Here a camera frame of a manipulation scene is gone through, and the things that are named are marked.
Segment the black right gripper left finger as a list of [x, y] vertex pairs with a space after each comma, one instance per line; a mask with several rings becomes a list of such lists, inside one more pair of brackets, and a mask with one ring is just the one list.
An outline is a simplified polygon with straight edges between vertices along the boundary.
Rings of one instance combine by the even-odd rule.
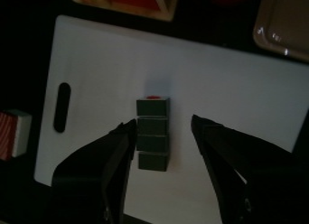
[[135, 143], [131, 120], [57, 165], [42, 224], [121, 224]]

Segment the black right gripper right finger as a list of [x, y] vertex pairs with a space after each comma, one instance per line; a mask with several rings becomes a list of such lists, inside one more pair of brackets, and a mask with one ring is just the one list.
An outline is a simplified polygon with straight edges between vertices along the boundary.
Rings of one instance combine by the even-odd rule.
[[290, 152], [194, 116], [223, 224], [309, 224], [309, 171]]

